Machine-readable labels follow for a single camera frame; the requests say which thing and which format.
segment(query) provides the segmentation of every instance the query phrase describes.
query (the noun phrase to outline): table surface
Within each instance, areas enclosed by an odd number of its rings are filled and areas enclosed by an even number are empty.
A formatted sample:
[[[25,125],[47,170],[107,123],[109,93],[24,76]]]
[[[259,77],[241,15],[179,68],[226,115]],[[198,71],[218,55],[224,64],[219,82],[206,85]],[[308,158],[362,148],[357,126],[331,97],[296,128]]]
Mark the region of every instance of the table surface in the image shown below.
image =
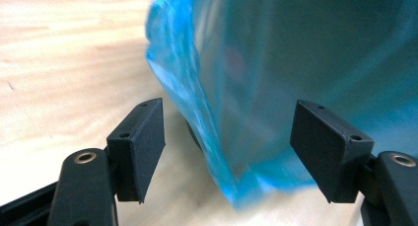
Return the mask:
[[[66,156],[105,147],[139,103],[163,97],[166,142],[146,202],[120,225],[354,225],[359,203],[317,188],[235,211],[144,57],[152,0],[0,0],[0,205],[58,179]]]

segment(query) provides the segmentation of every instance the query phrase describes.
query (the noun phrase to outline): screw hole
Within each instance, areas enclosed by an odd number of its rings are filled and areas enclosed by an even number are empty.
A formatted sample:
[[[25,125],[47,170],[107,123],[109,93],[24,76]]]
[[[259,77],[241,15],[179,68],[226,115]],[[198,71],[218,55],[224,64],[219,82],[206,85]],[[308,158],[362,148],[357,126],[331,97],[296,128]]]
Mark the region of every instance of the screw hole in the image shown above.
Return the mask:
[[[352,135],[351,138],[354,139],[354,140],[362,140],[362,137],[360,137],[358,135]]]
[[[406,166],[406,167],[415,167],[417,165],[414,160],[410,159],[407,156],[391,154],[391,158],[397,164],[403,165],[403,166]]]
[[[126,138],[129,137],[129,133],[123,133],[119,135],[120,138]]]
[[[76,164],[86,164],[93,161],[96,158],[96,153],[94,152],[86,152],[78,155],[74,162]]]
[[[93,157],[93,155],[91,154],[86,154],[86,155],[82,155],[79,157],[79,160],[81,161],[86,161],[86,160],[90,160]]]

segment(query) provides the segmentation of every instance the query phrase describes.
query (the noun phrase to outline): translucent plastic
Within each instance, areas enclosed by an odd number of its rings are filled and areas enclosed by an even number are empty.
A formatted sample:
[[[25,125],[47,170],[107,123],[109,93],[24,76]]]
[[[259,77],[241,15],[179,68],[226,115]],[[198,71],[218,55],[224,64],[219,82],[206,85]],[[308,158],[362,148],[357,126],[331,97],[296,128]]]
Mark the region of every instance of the translucent plastic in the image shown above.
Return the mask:
[[[418,0],[156,0],[147,58],[236,207],[313,181],[296,100],[418,155]]]

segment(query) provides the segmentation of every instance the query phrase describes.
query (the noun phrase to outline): wood grain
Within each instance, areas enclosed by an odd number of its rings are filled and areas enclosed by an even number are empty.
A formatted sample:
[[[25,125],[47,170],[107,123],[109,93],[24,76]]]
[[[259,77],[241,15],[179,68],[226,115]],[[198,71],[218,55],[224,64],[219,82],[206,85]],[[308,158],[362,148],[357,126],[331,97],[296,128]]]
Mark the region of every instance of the wood grain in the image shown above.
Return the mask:
[[[138,103],[163,97],[167,147],[144,205],[120,225],[352,225],[358,204],[315,188],[234,211],[148,67],[152,0],[0,0],[0,204],[55,182],[62,161],[105,138]]]

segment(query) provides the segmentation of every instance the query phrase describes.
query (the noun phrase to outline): wooden table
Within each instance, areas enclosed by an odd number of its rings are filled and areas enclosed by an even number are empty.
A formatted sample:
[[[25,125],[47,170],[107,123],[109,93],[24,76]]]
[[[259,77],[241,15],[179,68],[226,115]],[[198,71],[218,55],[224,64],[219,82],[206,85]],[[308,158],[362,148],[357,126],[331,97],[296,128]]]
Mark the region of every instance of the wooden table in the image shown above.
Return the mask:
[[[166,149],[146,203],[120,225],[353,225],[359,204],[316,188],[234,211],[145,60],[152,0],[0,0],[0,205],[55,182],[62,161],[105,138],[137,104],[163,97]]]

